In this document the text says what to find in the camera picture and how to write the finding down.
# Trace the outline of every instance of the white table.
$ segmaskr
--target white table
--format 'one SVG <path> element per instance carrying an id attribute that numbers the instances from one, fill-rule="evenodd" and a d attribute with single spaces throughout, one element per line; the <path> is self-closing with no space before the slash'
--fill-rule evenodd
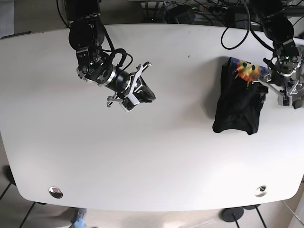
<path id="1" fill-rule="evenodd" d="M 223 28 L 107 29 L 115 47 L 133 55 L 130 71 L 145 61 L 153 64 L 143 74 L 156 94 L 152 104 L 130 113 L 119 104 L 107 108 L 112 91 L 77 77 L 67 29 L 0 40 L 0 131 L 24 198 L 106 210 L 182 211 L 267 203 L 297 192 L 304 174 L 303 110 L 278 106 L 271 92 L 257 134 L 212 130 L 227 57 L 263 66 L 263 58 L 271 57 L 251 35 L 227 51 L 220 45 Z M 244 33 L 231 29 L 225 44 L 237 44 Z M 258 198 L 262 185 L 268 193 Z M 63 198 L 53 198 L 51 186 Z"/>

